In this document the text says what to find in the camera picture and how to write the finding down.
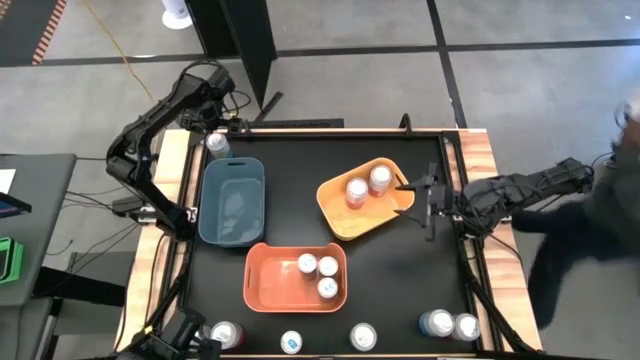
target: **table leg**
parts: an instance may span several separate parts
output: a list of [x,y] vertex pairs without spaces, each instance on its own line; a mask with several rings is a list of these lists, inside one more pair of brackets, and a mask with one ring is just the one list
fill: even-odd
[[124,286],[43,266],[40,268],[33,294],[35,297],[51,296],[94,304],[123,306],[126,289]]

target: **green device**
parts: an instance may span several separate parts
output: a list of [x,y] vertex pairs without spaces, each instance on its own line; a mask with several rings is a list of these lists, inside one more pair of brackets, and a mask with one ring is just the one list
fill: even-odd
[[22,244],[12,238],[0,239],[0,284],[20,278],[23,250]]

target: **black and orange striped tape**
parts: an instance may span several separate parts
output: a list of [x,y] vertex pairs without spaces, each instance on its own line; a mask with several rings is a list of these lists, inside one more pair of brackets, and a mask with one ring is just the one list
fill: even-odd
[[42,37],[40,38],[38,47],[36,47],[36,50],[33,53],[33,61],[31,62],[33,65],[40,64],[42,62],[42,59],[44,59],[44,54],[47,52],[47,48],[49,47],[51,38],[53,38],[53,33],[56,31],[56,27],[58,27],[58,23],[60,22],[60,18],[62,17],[62,12],[64,11],[65,6],[67,6],[67,0],[58,0],[58,2],[56,3],[56,6],[53,9],[53,13],[51,13],[49,23],[42,33]]

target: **yellow cable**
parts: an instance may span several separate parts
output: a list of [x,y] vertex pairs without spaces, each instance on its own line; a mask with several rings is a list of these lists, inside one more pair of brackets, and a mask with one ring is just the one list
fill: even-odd
[[131,76],[133,76],[140,83],[140,86],[142,86],[144,91],[147,93],[147,96],[149,97],[149,99],[151,99],[151,102],[155,104],[156,103],[156,99],[153,97],[153,95],[151,95],[151,92],[149,91],[147,86],[142,82],[142,80],[140,80],[138,75],[136,75],[136,73],[133,71],[133,68],[131,67],[131,64],[129,64],[129,62],[127,61],[127,57],[125,56],[124,51],[122,51],[122,49],[120,48],[120,45],[118,45],[118,42],[116,41],[116,39],[113,38],[113,35],[109,31],[109,29],[107,29],[107,27],[104,25],[102,20],[100,20],[98,15],[93,11],[93,8],[91,8],[91,5],[89,5],[89,2],[87,0],[82,0],[82,2],[84,3],[84,6],[87,8],[89,13],[91,13],[91,16],[93,16],[93,18],[96,20],[98,25],[100,25],[100,28],[102,28],[102,31],[105,34],[107,34],[109,39],[111,39],[111,42],[113,43],[113,46],[115,46],[116,49],[118,49],[118,52],[120,53],[120,56],[122,57],[122,61],[124,61],[125,65],[127,65],[127,69],[129,69],[129,72],[131,73]]

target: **dark clothing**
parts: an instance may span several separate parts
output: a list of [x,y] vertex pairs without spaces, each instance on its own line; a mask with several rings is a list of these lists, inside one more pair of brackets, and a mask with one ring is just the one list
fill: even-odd
[[519,211],[512,226],[523,232],[546,234],[529,276],[529,297],[538,328],[553,320],[560,286],[571,267],[588,258],[610,261],[630,256],[620,237],[591,220],[583,202],[549,212]]
[[616,169],[584,201],[587,216],[640,254],[640,148],[616,148]]

